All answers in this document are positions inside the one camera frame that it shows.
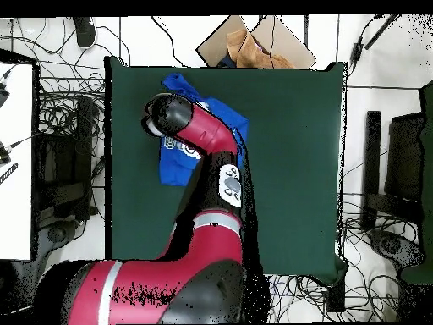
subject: cardboard box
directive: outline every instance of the cardboard box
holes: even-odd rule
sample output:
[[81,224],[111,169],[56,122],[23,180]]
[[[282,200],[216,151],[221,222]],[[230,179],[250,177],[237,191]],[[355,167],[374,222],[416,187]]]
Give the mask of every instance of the cardboard box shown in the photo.
[[[207,66],[216,67],[228,55],[227,34],[238,30],[248,29],[240,16],[231,15],[195,51]],[[266,16],[251,31],[251,35],[264,53],[269,54],[272,48],[272,55],[285,57],[296,69],[309,69],[315,64],[315,57],[311,51],[275,16]]]

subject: power strip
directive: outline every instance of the power strip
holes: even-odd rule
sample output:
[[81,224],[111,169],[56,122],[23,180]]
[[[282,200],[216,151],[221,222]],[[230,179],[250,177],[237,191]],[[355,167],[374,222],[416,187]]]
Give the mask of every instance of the power strip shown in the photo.
[[6,180],[6,178],[9,177],[9,176],[14,172],[14,170],[17,169],[17,168],[18,168],[18,164],[17,164],[17,163],[14,163],[14,164],[10,167],[10,169],[8,169],[4,174],[2,174],[2,175],[0,176],[0,184],[3,183],[3,182]]

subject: white stripe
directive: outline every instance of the white stripe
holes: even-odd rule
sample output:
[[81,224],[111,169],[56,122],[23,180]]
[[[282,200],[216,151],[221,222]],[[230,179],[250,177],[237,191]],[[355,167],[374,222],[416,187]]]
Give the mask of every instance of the white stripe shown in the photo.
[[219,226],[231,229],[237,235],[239,235],[240,224],[231,216],[222,213],[206,213],[201,214],[194,218],[194,229],[211,225],[211,223],[218,223]]
[[111,303],[110,295],[112,294],[114,282],[116,281],[116,277],[118,276],[118,271],[120,270],[121,266],[121,262],[115,261],[107,275],[107,279],[105,279],[104,288],[102,289],[101,302],[99,304],[98,325],[108,325]]
[[162,132],[160,132],[155,125],[153,124],[153,121],[151,118],[149,118],[146,123],[147,127],[149,128],[149,130],[151,131],[152,134],[157,135],[158,137],[163,137],[164,134]]

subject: white floor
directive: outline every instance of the white floor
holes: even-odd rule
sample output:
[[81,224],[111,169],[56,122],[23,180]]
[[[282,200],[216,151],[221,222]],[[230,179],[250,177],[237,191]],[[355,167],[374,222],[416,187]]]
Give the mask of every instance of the white floor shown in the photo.
[[[200,67],[205,66],[205,64],[195,49],[226,17],[218,15],[210,17],[156,17],[156,19],[171,34],[177,58],[187,66]],[[372,17],[373,15],[310,15],[308,45],[317,60],[313,69],[325,69],[330,62],[336,60],[347,62],[353,44],[358,40],[365,24]],[[258,15],[247,15],[243,18],[246,25],[252,29],[259,17]],[[282,21],[301,41],[304,39],[304,16],[283,15]],[[367,28],[364,33],[364,44],[384,21],[385,19],[378,19]],[[113,34],[121,36],[124,45],[129,48],[130,57],[126,47],[124,45],[119,46],[120,43],[116,36],[106,28],[99,28],[97,44],[106,49],[95,46],[83,55],[74,36],[65,45],[62,58],[57,54],[47,54],[43,49],[35,47],[36,56],[43,61],[41,64],[44,68],[41,69],[41,76],[73,77],[72,69],[64,62],[76,63],[77,60],[79,60],[78,65],[82,66],[78,67],[82,77],[89,77],[95,72],[103,76],[103,57],[110,53],[121,57],[125,63],[134,66],[178,66],[172,55],[169,38],[151,21],[150,17],[95,18],[95,23],[96,26],[106,26]],[[44,24],[46,24],[45,30],[41,33]],[[383,151],[387,149],[387,129],[392,118],[420,111],[419,95],[416,89],[427,84],[433,78],[430,67],[433,64],[431,28],[428,28],[427,25],[427,22],[419,15],[404,15],[386,30],[369,51],[363,51],[357,68],[348,79],[348,127],[344,173],[363,162],[364,121],[367,111],[382,112],[381,149]],[[72,20],[66,18],[15,19],[13,33],[14,36],[22,36],[33,41],[38,38],[37,43],[42,47],[56,51],[63,43],[63,32],[66,31],[66,38],[68,38],[73,29]],[[10,36],[10,34],[10,22],[0,19],[0,35]],[[35,56],[21,40],[0,39],[0,48],[13,49],[14,52],[31,57]],[[78,83],[73,84],[74,89],[77,87]],[[101,143],[96,154],[101,155],[102,153],[103,146]],[[360,193],[361,176],[362,167],[348,174],[344,179],[343,192]],[[386,155],[381,157],[381,190],[383,190],[385,178]],[[95,185],[104,185],[104,180],[102,174]],[[95,189],[95,198],[96,204],[104,216],[104,189]],[[344,200],[359,205],[360,196],[345,196]],[[357,207],[346,203],[343,209],[345,212],[358,211]],[[413,236],[409,231],[406,235],[408,237]],[[347,245],[345,254],[353,264],[358,265],[367,279],[378,274],[395,276],[391,263],[373,253],[371,248],[363,242]],[[104,221],[100,216],[94,216],[87,223],[84,235],[53,253],[50,264],[64,259],[102,259],[103,257]],[[346,283],[349,288],[363,285],[361,274],[356,268],[351,267],[349,269]],[[397,296],[396,285],[385,278],[376,280],[372,288],[380,296],[386,296],[386,294]],[[366,296],[365,289],[358,289],[357,291]],[[347,306],[363,305],[365,302],[366,299],[361,295],[355,294],[353,291],[348,292]],[[281,305],[278,304],[276,307],[276,311],[280,310],[284,313],[281,322],[322,321],[319,309],[306,300],[299,300],[291,296],[283,297]],[[383,312],[382,317],[386,317],[387,320],[392,320],[395,317],[392,311],[384,310]],[[367,311],[351,311],[351,314],[361,321],[370,318],[370,313]],[[335,314],[330,314],[330,317],[338,320]],[[351,316],[345,313],[343,318],[348,320]]]

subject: desk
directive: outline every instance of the desk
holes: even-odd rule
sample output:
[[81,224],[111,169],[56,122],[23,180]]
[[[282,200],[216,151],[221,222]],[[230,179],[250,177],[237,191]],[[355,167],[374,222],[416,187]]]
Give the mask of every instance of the desk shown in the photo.
[[342,63],[316,72],[170,69],[127,68],[112,58],[108,71],[112,257],[153,259],[167,244],[184,188],[161,185],[159,141],[144,133],[140,120],[145,103],[167,92],[165,76],[179,72],[202,96],[218,98],[250,121],[247,147],[265,273],[337,278]]
[[[0,61],[7,61],[3,56],[5,53],[0,54]],[[0,63],[0,75],[11,66]],[[6,84],[10,95],[0,108],[0,141],[8,146],[32,135],[31,63],[14,67]],[[0,167],[0,175],[14,163],[19,166],[0,185],[0,259],[29,260],[32,243],[32,139],[14,148],[10,157],[11,162]]]

